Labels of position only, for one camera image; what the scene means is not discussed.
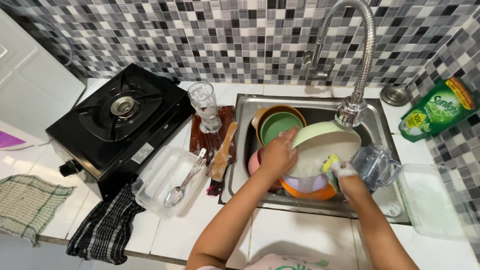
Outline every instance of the kitchen sink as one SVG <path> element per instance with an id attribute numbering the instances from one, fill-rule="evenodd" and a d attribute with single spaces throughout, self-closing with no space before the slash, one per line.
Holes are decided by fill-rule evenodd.
<path id="1" fill-rule="evenodd" d="M 235 118 L 239 126 L 236 133 L 237 162 L 231 164 L 225 176 L 225 191 L 220 203 L 226 203 L 248 180 L 247 164 L 250 156 L 260 148 L 255 129 L 251 120 L 259 108 L 268 108 L 276 104 L 290 105 L 300 111 L 307 125 L 326 122 L 334 119 L 341 98 L 298 98 L 270 97 L 262 95 L 238 94 Z M 390 130 L 379 99 L 366 98 L 368 111 L 362 124 L 353 128 L 361 138 L 361 145 L 370 143 L 389 148 L 395 159 L 398 156 L 392 144 Z M 403 205 L 398 183 L 381 187 L 373 193 L 373 199 L 378 204 L 389 222 L 409 222 L 408 214 Z M 332 215 L 347 218 L 357 218 L 353 208 L 341 196 L 327 201 L 294 198 L 282 192 L 265 193 L 258 207 L 280 209 L 295 212 Z"/>

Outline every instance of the gas stove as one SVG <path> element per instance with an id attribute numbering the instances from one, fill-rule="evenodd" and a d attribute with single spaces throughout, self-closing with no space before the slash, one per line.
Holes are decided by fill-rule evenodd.
<path id="1" fill-rule="evenodd" d="M 66 163 L 101 198 L 114 198 L 192 113 L 187 92 L 131 64 L 46 132 Z"/>

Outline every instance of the metal spoon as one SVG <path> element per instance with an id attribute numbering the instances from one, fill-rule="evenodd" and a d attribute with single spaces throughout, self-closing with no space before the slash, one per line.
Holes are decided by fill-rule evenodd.
<path id="1" fill-rule="evenodd" d="M 163 206 L 165 208 L 170 208 L 181 201 L 185 193 L 185 187 L 190 183 L 192 178 L 202 169 L 202 166 L 205 165 L 205 163 L 207 162 L 206 159 L 203 159 L 205 153 L 206 149 L 202 148 L 202 150 L 200 150 L 200 154 L 197 157 L 197 160 L 195 160 L 195 163 L 193 164 L 192 169 L 188 173 L 187 178 L 185 178 L 185 180 L 183 181 L 183 183 L 181 183 L 180 186 L 176 186 L 168 192 L 165 200 L 163 201 Z"/>

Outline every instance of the black striped cloth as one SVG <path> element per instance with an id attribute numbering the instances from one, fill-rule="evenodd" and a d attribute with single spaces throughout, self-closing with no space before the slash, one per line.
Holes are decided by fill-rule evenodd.
<path id="1" fill-rule="evenodd" d="M 135 202 L 132 184 L 112 201 L 102 201 L 88 214 L 67 246 L 67 255 L 114 265 L 127 261 L 123 254 L 132 234 L 131 221 L 145 211 Z"/>

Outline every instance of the sunlight dish soap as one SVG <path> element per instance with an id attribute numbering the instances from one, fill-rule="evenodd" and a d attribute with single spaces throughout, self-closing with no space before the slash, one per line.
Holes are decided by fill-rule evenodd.
<path id="1" fill-rule="evenodd" d="M 398 129 L 405 139 L 416 142 L 463 121 L 478 107 L 471 91 L 461 80 L 454 77 L 439 80 L 433 89 L 401 118 Z"/>

